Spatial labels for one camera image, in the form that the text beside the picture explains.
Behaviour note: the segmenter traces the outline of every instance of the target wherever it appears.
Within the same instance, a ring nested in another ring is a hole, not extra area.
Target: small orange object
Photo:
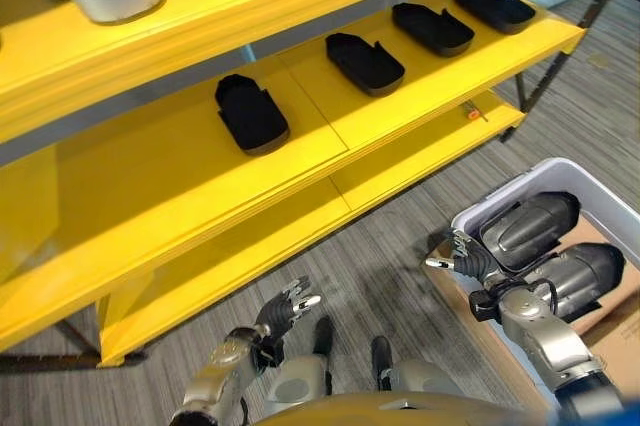
[[[468,119],[478,119],[480,117],[480,110],[476,108],[471,101],[467,101],[462,105],[464,112],[467,114]]]

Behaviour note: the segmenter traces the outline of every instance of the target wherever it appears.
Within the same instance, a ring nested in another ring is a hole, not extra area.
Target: plastic storage bin
[[[613,194],[584,168],[565,158],[550,158],[531,170],[496,189],[479,203],[459,213],[451,226],[476,235],[480,225],[512,204],[543,191],[567,191],[581,203],[581,213],[607,240],[620,248],[632,263],[640,264],[640,214]],[[455,274],[456,281],[470,293],[480,289],[477,280]],[[509,347],[511,353],[525,367],[540,392],[549,403],[556,404],[555,397],[544,385],[522,349],[509,340],[502,327],[495,321],[491,326]]]

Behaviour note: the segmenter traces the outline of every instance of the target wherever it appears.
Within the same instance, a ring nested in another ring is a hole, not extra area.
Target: shelving unit
[[[357,1],[167,0],[100,26],[70,2],[0,0],[0,143]]]
[[[463,16],[451,0],[418,1]],[[583,34],[544,11],[518,36],[495,33],[468,15],[464,20],[476,31],[474,45],[450,59],[414,44],[393,27],[389,12],[345,28],[380,39],[407,67],[405,83],[384,98],[370,98],[348,82],[326,58],[323,38],[235,71],[267,88],[290,123],[291,140],[265,157],[245,156],[218,118],[213,93],[221,77],[58,144],[57,227],[39,245],[37,268],[18,270],[0,284],[0,297],[8,298],[0,304],[0,349],[339,174],[531,62],[570,49]],[[473,128],[464,151],[519,120],[507,118],[506,126]],[[449,153],[440,154],[434,158],[444,164]],[[398,184],[408,184],[405,179]],[[35,288],[41,294],[33,298]]]
[[[358,0],[168,0],[117,27],[91,24],[69,3],[6,1],[15,8],[0,11],[0,141]],[[268,89],[289,121],[291,139],[267,156],[237,148],[213,78],[0,168],[0,245],[9,245],[0,249],[0,351],[96,302],[101,354],[62,367],[127,364],[148,341],[518,125],[562,64],[532,98],[520,91],[520,109],[490,88],[554,53],[568,57],[585,33],[538,10],[505,36],[453,0],[415,2],[446,7],[476,36],[445,59],[396,29],[389,11],[342,28],[381,41],[406,67],[387,97],[349,83],[323,38],[235,71]],[[484,119],[464,115],[467,100]],[[8,361],[0,357],[0,370]]]

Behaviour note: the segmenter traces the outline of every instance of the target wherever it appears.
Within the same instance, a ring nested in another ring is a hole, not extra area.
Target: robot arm
[[[471,312],[478,321],[501,322],[507,337],[525,351],[554,392],[562,415],[586,418],[622,409],[618,391],[599,361],[580,336],[533,292],[532,285],[505,276],[491,253],[464,232],[451,231],[448,239],[448,257],[427,258],[426,264],[482,283],[485,289],[469,296]]]
[[[320,296],[299,298],[309,286],[306,276],[293,281],[264,305],[255,326],[236,328],[227,336],[187,388],[170,426],[225,424],[247,386],[282,362],[282,338],[293,323],[320,302]]]

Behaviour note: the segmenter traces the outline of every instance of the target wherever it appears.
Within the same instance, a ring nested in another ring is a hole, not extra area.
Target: black foam insert
[[[438,14],[422,4],[400,3],[393,7],[392,16],[396,26],[439,56],[463,53],[475,36],[471,28],[446,9]]]
[[[376,41],[371,46],[360,36],[335,33],[326,38],[327,55],[340,71],[370,96],[395,91],[404,77],[404,66]]]
[[[489,26],[505,34],[523,31],[536,10],[520,0],[455,0]]]
[[[239,74],[223,78],[215,97],[220,117],[243,150],[264,146],[289,129],[269,92],[251,78]]]

